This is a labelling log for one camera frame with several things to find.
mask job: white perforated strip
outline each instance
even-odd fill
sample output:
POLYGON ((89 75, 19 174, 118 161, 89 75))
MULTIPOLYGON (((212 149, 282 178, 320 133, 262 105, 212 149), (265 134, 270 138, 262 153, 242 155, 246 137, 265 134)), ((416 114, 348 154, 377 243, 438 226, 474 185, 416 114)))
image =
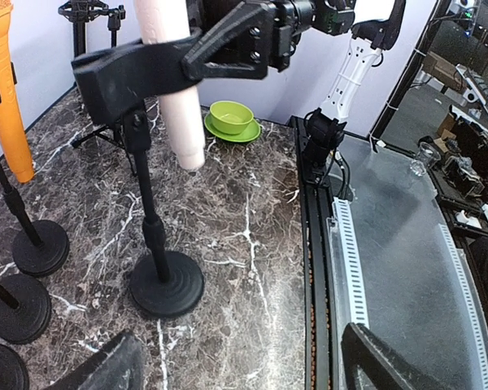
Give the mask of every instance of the white perforated strip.
POLYGON ((334 216, 338 221, 338 230, 340 231, 340 240, 342 242, 351 321, 369 327, 364 276, 361 271, 355 227, 352 222, 349 202, 335 197, 333 211, 334 216))
POLYGON ((472 324, 473 337, 475 339, 475 345, 477 348, 477 359, 479 361, 479 367, 481 369, 482 387, 481 389, 488 389, 488 357, 486 354, 486 347, 484 343, 484 338, 481 329, 481 323, 476 312, 476 303, 473 300, 472 292, 468 284, 468 279, 464 273, 463 265, 461 264, 461 259, 457 253, 457 248, 455 247, 454 240, 448 230, 448 227, 440 224, 439 228, 442 233, 442 237, 445 240, 445 244, 448 248, 448 253, 451 256, 451 260, 454 263, 455 273, 461 285, 461 291, 463 292, 464 302, 468 309, 468 316, 470 318, 470 323, 472 324))

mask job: microphone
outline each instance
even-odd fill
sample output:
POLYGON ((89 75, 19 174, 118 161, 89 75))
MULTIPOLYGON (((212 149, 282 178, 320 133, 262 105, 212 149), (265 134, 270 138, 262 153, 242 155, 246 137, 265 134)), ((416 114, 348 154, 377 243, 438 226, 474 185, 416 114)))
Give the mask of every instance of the microphone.
POLYGON ((20 108, 16 100, 15 82, 9 53, 11 0, 0 0, 0 144, 7 164, 20 183, 34 177, 33 159, 25 136, 20 108))
MULTIPOLYGON (((144 44, 165 43, 190 36, 185 0, 134 0, 144 44)), ((197 87, 159 97, 168 139, 179 164, 187 171, 204 165, 204 127, 197 87)))

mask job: glass cup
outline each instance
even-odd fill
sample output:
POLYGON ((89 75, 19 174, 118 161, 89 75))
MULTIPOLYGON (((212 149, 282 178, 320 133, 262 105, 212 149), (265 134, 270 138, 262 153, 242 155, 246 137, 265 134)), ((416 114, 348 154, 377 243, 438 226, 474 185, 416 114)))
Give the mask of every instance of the glass cup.
POLYGON ((440 159, 441 155, 431 144, 421 142, 419 152, 410 163, 410 170, 416 176, 423 176, 440 159))

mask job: white microphone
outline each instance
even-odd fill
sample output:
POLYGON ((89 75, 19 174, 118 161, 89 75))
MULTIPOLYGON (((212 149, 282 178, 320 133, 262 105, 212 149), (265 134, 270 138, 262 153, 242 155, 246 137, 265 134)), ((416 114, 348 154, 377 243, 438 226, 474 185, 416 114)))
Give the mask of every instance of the white microphone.
MULTIPOLYGON (((186 0, 134 0, 145 45, 190 36, 186 0)), ((187 171, 204 165, 204 129, 197 87, 159 97, 168 139, 179 164, 187 171)))

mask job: floor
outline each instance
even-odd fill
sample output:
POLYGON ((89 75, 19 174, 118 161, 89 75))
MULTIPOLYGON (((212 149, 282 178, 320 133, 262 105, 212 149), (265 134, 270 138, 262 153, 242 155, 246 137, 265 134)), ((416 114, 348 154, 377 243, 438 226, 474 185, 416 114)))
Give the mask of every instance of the floor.
POLYGON ((417 142, 422 137, 438 137, 438 127, 451 104, 456 103, 428 85, 409 89, 381 139, 417 152, 417 142))
MULTIPOLYGON (((148 102, 150 173, 168 248, 203 269, 203 299, 172 321, 142 319, 127 294, 146 252, 137 181, 105 141, 70 142, 92 130, 71 91, 28 133, 37 175, 19 187, 33 219, 60 223, 71 240, 62 270, 42 279, 53 304, 46 333, 13 346, 32 389, 71 372, 118 332, 147 347, 147 389, 301 389, 305 377, 303 255, 294 134, 261 122, 249 145, 207 138, 207 162, 182 171, 167 147, 159 106, 148 102)), ((19 224, 0 189, 0 278, 18 272, 19 224)))

